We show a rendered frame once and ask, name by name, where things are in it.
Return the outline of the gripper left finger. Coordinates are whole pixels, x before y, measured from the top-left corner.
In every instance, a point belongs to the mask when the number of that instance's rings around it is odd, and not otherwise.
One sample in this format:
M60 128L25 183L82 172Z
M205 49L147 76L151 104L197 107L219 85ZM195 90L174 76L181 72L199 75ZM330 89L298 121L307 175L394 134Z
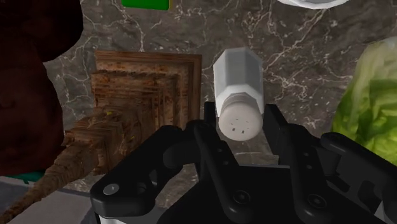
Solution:
M198 183L161 211L155 199L184 165ZM216 132L216 106L185 129L164 125L112 168L90 191L98 224L247 224L248 192L234 178L240 169Z

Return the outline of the green lettuce head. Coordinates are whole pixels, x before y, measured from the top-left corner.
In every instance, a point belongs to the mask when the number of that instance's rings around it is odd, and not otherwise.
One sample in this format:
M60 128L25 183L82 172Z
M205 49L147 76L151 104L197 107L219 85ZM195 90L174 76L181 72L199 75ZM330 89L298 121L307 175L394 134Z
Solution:
M397 164L397 37L362 53L331 130Z

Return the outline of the brown wooden stepped block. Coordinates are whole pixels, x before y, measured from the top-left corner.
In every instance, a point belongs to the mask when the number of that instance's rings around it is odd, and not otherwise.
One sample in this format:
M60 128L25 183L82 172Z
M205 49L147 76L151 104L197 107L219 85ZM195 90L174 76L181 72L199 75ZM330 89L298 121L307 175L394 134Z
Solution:
M64 151L0 224L89 174L108 173L163 125L200 116L202 56L98 50L91 75L94 109L64 135Z

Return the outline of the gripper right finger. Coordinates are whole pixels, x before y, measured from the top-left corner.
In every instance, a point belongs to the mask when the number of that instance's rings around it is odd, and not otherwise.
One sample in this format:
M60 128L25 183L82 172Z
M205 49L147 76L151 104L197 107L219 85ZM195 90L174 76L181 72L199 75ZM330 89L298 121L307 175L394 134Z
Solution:
M317 138L266 104L263 132L289 166L296 215L305 224L397 224L397 166L348 137Z

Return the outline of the dark red robot stand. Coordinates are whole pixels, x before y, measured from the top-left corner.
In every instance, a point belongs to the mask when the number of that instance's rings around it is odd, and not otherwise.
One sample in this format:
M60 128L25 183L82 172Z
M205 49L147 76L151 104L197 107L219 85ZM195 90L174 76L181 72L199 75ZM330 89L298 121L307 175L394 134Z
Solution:
M0 0L0 176L44 170L64 149L45 62L80 39L80 0Z

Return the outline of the green box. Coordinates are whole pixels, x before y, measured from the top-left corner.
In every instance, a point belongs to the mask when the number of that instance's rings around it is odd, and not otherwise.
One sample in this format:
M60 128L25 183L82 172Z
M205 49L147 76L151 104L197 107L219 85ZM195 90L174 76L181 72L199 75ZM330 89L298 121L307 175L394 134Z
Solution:
M167 11L170 8L171 0L121 0L121 4L128 8Z

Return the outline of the white salt shaker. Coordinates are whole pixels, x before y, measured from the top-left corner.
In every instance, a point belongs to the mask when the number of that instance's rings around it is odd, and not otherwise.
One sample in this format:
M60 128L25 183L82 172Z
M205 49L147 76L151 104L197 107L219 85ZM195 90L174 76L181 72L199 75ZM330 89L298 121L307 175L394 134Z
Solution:
M213 64L218 125L227 138L247 141L263 125L262 60L247 47L226 49Z

